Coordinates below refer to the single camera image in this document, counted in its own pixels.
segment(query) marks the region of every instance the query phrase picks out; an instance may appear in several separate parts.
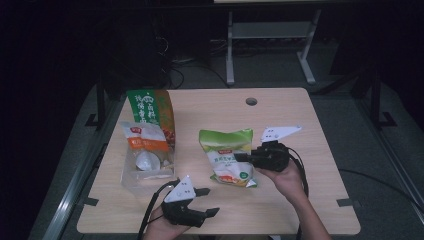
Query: person's right hand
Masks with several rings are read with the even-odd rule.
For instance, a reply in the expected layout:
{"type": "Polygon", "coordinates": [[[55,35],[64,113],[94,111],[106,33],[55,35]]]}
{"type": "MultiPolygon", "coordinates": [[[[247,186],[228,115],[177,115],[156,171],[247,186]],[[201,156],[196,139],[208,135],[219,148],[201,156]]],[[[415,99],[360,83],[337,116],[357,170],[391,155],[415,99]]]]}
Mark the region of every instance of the person's right hand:
{"type": "Polygon", "coordinates": [[[288,166],[282,172],[260,168],[256,168],[256,170],[269,177],[274,182],[277,190],[283,194],[289,202],[293,203],[293,201],[299,198],[306,198],[299,169],[292,160],[289,161],[288,166]]]}

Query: forearm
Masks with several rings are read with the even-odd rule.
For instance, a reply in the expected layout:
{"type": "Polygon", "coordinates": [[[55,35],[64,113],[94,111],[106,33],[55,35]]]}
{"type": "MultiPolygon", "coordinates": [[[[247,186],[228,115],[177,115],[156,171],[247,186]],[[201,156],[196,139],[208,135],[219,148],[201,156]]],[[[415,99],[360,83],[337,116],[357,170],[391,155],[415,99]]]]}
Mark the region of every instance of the forearm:
{"type": "Polygon", "coordinates": [[[291,203],[299,217],[302,234],[306,240],[331,239],[324,224],[315,212],[311,202],[306,196],[292,200],[291,203]]]}

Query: red logo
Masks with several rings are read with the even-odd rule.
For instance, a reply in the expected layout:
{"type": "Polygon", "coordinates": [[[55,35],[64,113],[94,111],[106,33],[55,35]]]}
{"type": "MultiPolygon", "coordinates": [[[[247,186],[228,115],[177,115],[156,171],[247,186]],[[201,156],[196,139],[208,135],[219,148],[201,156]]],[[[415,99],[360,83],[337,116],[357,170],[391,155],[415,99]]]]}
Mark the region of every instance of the red logo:
{"type": "Polygon", "coordinates": [[[139,133],[139,134],[141,134],[141,128],[139,128],[139,127],[132,127],[132,128],[130,128],[130,130],[133,133],[139,133]]]}
{"type": "Polygon", "coordinates": [[[230,154],[232,152],[233,152],[233,150],[231,150],[231,149],[219,150],[218,151],[219,154],[230,154]]]}

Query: wooden table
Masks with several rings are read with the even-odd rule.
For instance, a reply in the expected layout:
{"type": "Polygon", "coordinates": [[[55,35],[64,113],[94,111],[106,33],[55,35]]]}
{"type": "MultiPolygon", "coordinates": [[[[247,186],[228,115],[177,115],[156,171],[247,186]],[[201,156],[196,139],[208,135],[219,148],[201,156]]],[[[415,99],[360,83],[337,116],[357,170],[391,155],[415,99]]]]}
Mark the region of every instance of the wooden table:
{"type": "MultiPolygon", "coordinates": [[[[360,231],[352,206],[339,207],[348,194],[308,93],[301,88],[211,89],[169,91],[176,123],[176,175],[190,175],[197,188],[210,188],[208,196],[196,198],[189,207],[203,211],[220,207],[201,228],[187,234],[295,234],[298,218],[293,207],[273,183],[254,173],[258,188],[218,184],[209,179],[212,168],[198,142],[200,129],[232,132],[254,130],[253,146],[267,126],[302,126],[280,140],[302,157],[310,187],[310,199],[330,234],[351,235],[360,231]],[[246,104],[255,98],[255,106],[246,104]]],[[[133,121],[128,100],[118,121],[133,121]]],[[[150,197],[135,197],[120,184],[127,142],[117,125],[93,183],[77,228],[82,233],[137,233],[150,197]]]]}

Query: floor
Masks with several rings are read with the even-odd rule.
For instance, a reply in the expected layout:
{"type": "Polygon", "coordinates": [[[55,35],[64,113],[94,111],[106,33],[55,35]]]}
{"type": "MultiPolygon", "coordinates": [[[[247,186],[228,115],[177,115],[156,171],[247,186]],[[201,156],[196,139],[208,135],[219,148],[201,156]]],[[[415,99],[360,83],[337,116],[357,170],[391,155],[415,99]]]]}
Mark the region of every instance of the floor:
{"type": "MultiPolygon", "coordinates": [[[[334,239],[424,239],[423,214],[417,214],[404,196],[372,179],[377,178],[405,191],[394,167],[396,164],[393,159],[397,159],[408,172],[418,192],[424,193],[424,175],[421,174],[424,169],[422,130],[405,111],[396,92],[384,84],[381,92],[381,112],[390,113],[397,126],[384,127],[381,131],[376,130],[368,117],[369,94],[360,100],[352,98],[349,94],[354,81],[327,95],[312,94],[341,77],[329,75],[338,43],[330,41],[312,45],[308,61],[317,80],[317,84],[313,86],[306,83],[297,61],[296,51],[301,47],[301,42],[282,42],[278,49],[261,49],[263,51],[250,52],[251,54],[243,52],[236,56],[236,83],[231,87],[302,87],[308,90],[336,164],[341,169],[340,174],[348,194],[354,201],[362,227],[358,235],[333,236],[334,239]]],[[[173,65],[169,73],[172,81],[169,88],[177,85],[180,85],[180,89],[229,87],[225,84],[225,55],[222,53],[214,55],[209,66],[184,54],[177,56],[175,61],[178,63],[173,65]]],[[[95,94],[96,89],[93,88],[80,109],[29,239],[42,239],[45,236],[80,162],[90,156],[97,157],[97,154],[102,152],[102,146],[107,144],[124,96],[120,101],[106,101],[107,121],[110,125],[106,124],[106,127],[96,131],[96,127],[85,126],[90,115],[97,111],[95,94]],[[100,151],[91,153],[90,149],[93,148],[100,151]]],[[[81,192],[73,202],[72,212],[59,234],[59,239],[135,239],[135,234],[82,234],[76,230],[83,202],[99,164],[94,162],[89,178],[81,184],[81,192]]],[[[282,239],[294,239],[294,236],[282,236],[282,239]]]]}

